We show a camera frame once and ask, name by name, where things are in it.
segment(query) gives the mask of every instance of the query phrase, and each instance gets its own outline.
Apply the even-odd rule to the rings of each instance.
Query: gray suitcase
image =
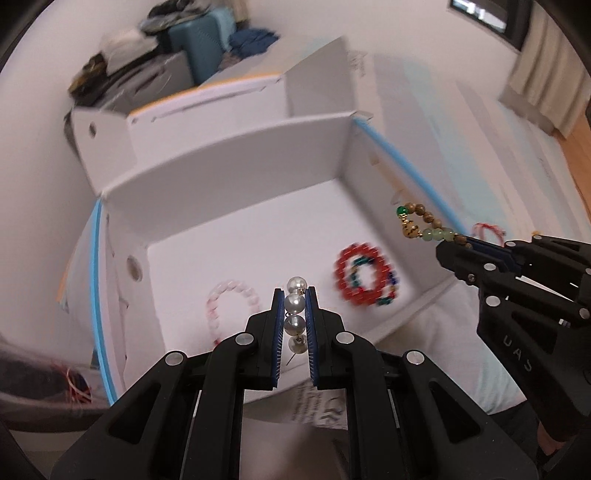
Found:
[[[121,77],[93,107],[127,115],[136,108],[193,86],[193,77],[184,51],[160,55]],[[71,112],[64,119],[64,134],[80,158],[70,117]]]

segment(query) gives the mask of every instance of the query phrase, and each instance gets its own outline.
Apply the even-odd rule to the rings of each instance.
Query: curtain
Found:
[[[591,77],[546,11],[534,3],[530,31],[499,99],[546,133],[571,133],[591,97]]]

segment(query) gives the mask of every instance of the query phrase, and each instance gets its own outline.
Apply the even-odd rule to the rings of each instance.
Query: teal bead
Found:
[[[435,240],[436,242],[440,242],[441,240],[443,240],[443,230],[441,230],[440,228],[436,228],[433,231],[433,240]]]
[[[426,242],[433,240],[433,230],[430,228],[425,228],[425,230],[423,230],[423,240]]]
[[[443,239],[446,242],[453,242],[453,236],[455,232],[451,228],[444,228],[443,229]]]

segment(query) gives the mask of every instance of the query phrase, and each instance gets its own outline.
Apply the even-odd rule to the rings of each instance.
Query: wooden floor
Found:
[[[569,164],[570,174],[573,176],[581,198],[587,208],[587,216],[591,220],[591,128],[584,115],[574,127],[568,138],[560,133],[554,135]]]

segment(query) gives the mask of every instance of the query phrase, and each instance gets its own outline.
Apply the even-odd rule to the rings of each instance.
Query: window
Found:
[[[450,0],[450,8],[484,25],[518,50],[530,26],[532,0]]]

